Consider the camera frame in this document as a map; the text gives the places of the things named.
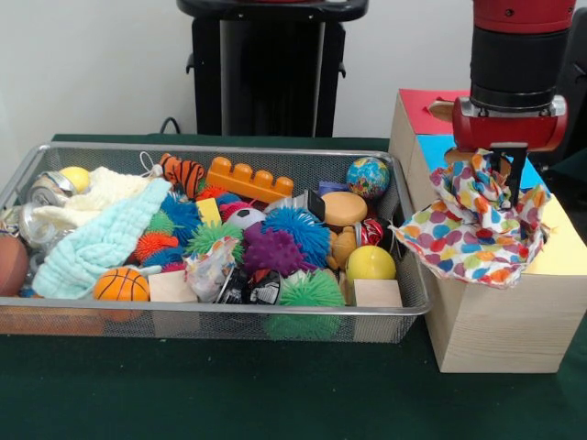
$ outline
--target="plush tiger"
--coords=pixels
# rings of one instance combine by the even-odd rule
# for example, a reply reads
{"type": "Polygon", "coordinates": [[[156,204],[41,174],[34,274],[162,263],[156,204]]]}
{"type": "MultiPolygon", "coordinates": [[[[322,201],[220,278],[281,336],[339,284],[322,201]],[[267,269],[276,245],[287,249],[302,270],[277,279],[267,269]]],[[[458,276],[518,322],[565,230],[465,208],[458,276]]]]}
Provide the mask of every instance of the plush tiger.
{"type": "Polygon", "coordinates": [[[182,160],[165,153],[159,162],[163,168],[163,178],[171,183],[175,190],[181,190],[191,200],[195,200],[200,182],[205,176],[205,169],[194,160],[182,160]]]}

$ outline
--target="washcloth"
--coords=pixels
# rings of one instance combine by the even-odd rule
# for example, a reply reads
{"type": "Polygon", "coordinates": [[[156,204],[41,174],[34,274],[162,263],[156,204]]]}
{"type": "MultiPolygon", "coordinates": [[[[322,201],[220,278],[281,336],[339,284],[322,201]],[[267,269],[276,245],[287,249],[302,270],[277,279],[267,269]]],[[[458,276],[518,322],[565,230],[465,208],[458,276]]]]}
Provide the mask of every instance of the washcloth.
{"type": "Polygon", "coordinates": [[[95,219],[107,207],[128,197],[142,193],[150,178],[118,174],[108,168],[100,167],[90,173],[90,191],[74,195],[61,208],[42,206],[33,215],[53,223],[57,229],[74,229],[95,219]]]}
{"type": "Polygon", "coordinates": [[[539,184],[512,207],[491,155],[480,149],[471,161],[434,171],[439,199],[393,231],[439,278],[503,289],[517,284],[543,247],[548,228],[541,219],[550,195],[539,184]]]}
{"type": "Polygon", "coordinates": [[[107,270],[121,266],[157,213],[171,185],[155,179],[136,197],[107,208],[60,241],[33,280],[45,298],[83,298],[107,270]]]}

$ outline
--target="white wall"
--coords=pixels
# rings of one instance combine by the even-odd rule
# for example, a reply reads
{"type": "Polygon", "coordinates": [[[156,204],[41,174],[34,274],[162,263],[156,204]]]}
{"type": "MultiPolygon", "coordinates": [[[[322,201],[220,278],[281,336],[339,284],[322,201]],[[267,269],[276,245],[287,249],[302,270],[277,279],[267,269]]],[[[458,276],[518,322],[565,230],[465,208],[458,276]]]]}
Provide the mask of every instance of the white wall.
{"type": "MultiPolygon", "coordinates": [[[[580,0],[587,6],[587,0],[580,0]]],[[[347,24],[336,136],[388,137],[400,87],[467,88],[471,0],[371,0],[347,24]]],[[[0,0],[0,185],[55,133],[195,131],[191,18],[174,0],[0,0]]]]}

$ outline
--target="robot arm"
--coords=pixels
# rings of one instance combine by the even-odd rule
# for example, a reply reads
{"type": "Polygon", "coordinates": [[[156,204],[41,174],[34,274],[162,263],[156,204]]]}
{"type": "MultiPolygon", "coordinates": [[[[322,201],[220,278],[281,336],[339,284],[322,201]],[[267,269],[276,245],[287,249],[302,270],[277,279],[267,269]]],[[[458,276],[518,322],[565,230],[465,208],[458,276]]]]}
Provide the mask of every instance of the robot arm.
{"type": "Polygon", "coordinates": [[[556,83],[575,3],[473,0],[471,97],[455,103],[455,141],[460,151],[514,158],[513,204],[527,152],[551,151],[564,137],[567,106],[556,83]]]}

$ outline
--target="wooden box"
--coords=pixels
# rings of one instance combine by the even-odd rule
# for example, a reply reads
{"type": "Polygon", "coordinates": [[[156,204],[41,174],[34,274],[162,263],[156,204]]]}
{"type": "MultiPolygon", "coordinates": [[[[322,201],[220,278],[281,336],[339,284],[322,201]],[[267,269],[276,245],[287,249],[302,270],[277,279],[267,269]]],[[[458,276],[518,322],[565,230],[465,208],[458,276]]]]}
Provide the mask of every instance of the wooden box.
{"type": "MultiPolygon", "coordinates": [[[[416,210],[436,199],[428,175],[444,149],[454,145],[451,124],[437,121],[426,104],[458,94],[398,95],[389,151],[402,164],[416,210]]],[[[525,179],[539,179],[529,164],[525,179]]],[[[439,280],[428,272],[436,292],[426,323],[440,371],[558,371],[587,310],[587,247],[556,197],[548,203],[543,221],[552,228],[550,239],[514,289],[439,280]]]]}

